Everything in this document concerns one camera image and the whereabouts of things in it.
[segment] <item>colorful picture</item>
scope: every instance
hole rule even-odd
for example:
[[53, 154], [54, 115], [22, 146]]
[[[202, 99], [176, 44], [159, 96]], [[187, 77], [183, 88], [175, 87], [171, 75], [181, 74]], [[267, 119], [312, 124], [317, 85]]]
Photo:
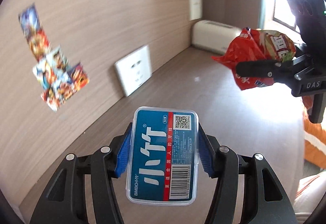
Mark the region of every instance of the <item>colorful picture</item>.
[[18, 15], [18, 18], [27, 40], [41, 29], [41, 24], [34, 4]]
[[60, 46], [48, 53], [46, 55], [46, 60], [57, 76], [61, 76], [67, 71], [68, 59], [61, 52]]
[[68, 100], [74, 93], [77, 92], [73, 81], [67, 73], [61, 75], [58, 80], [53, 83], [52, 88], [54, 93], [60, 97], [63, 97], [64, 100]]
[[57, 80], [57, 76], [46, 59], [40, 60], [40, 62], [34, 66], [33, 73], [45, 90], [49, 89], [51, 84]]
[[79, 91], [81, 88], [83, 88], [86, 84], [89, 83], [88, 76], [84, 72], [83, 67], [80, 63], [69, 69], [67, 73], [72, 79], [76, 91]]
[[40, 59], [51, 51], [48, 37], [45, 35], [43, 29], [40, 29], [35, 34], [30, 36], [28, 39], [28, 44], [37, 61], [40, 61]]
[[41, 98], [48, 104], [49, 107], [55, 112], [66, 102], [65, 99], [55, 93], [52, 87], [41, 94]]

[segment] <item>wall outlet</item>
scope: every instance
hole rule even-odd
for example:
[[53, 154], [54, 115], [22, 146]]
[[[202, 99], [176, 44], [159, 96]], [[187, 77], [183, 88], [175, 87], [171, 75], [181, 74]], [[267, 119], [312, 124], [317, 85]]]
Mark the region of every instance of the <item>wall outlet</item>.
[[115, 63], [124, 94], [129, 96], [152, 76], [148, 45], [130, 53]]
[[203, 16], [202, 0], [189, 0], [190, 21]]

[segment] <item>plastic box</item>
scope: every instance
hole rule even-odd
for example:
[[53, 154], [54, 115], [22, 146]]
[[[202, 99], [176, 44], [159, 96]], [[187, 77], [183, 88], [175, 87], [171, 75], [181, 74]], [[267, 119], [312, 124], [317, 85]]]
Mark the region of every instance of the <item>plastic box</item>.
[[196, 198], [198, 116], [192, 110], [140, 107], [134, 114], [127, 197], [152, 205], [189, 205]]

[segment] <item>orange fabric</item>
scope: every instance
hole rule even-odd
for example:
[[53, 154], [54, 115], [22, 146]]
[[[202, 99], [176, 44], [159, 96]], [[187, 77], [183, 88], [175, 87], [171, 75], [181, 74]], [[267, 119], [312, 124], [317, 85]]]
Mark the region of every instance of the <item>orange fabric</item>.
[[[326, 144], [326, 130], [321, 124], [311, 123], [306, 110], [304, 111], [304, 130]], [[326, 168], [326, 155], [307, 140], [304, 141], [304, 158], [320, 168]]]

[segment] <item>silver screw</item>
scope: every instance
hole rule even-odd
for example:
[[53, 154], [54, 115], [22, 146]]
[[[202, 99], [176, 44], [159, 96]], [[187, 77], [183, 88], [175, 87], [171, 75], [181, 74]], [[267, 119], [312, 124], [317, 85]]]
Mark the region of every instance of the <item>silver screw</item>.
[[255, 158], [256, 158], [257, 160], [261, 161], [262, 159], [264, 159], [264, 156], [263, 156], [262, 154], [260, 154], [260, 153], [257, 153], [257, 154], [255, 155]]
[[110, 147], [108, 147], [108, 146], [104, 146], [101, 148], [101, 152], [103, 152], [103, 153], [107, 153], [109, 151], [110, 151]]
[[296, 78], [298, 81], [301, 81], [301, 77], [299, 75], [295, 75], [294, 78]]
[[228, 147], [226, 147], [226, 146], [221, 146], [220, 148], [219, 148], [219, 150], [220, 150], [220, 152], [228, 152], [229, 151], [229, 148]]
[[68, 161], [71, 161], [71, 160], [73, 160], [74, 159], [74, 155], [71, 153], [71, 154], [68, 154], [67, 156], [66, 156], [66, 159], [68, 160]]

